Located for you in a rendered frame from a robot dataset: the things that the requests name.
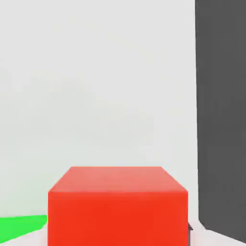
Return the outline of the small red cube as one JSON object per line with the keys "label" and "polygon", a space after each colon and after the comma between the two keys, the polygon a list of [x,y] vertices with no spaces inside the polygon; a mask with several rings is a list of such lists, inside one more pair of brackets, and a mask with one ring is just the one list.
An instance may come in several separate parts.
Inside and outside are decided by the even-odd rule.
{"label": "small red cube", "polygon": [[71,167],[48,193],[48,246],[188,246],[188,192],[161,167]]}

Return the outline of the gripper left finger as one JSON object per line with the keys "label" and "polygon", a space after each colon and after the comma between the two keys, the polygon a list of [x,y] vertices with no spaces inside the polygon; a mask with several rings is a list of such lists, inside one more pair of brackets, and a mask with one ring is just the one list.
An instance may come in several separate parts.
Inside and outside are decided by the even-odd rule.
{"label": "gripper left finger", "polygon": [[0,246],[48,246],[48,224],[39,230],[1,243]]}

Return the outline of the small green cube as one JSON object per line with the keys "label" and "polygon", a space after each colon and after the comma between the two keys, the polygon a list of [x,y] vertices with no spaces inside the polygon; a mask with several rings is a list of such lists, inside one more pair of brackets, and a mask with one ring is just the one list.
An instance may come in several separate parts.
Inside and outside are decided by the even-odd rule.
{"label": "small green cube", "polygon": [[36,230],[40,230],[47,221],[47,215],[1,217],[0,244]]}

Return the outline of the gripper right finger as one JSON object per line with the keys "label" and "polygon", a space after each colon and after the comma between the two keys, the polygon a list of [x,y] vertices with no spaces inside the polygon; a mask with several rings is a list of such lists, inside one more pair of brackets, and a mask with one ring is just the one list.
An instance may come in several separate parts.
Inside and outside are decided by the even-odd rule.
{"label": "gripper right finger", "polygon": [[190,246],[246,246],[246,243],[205,229],[199,221],[190,223]]}

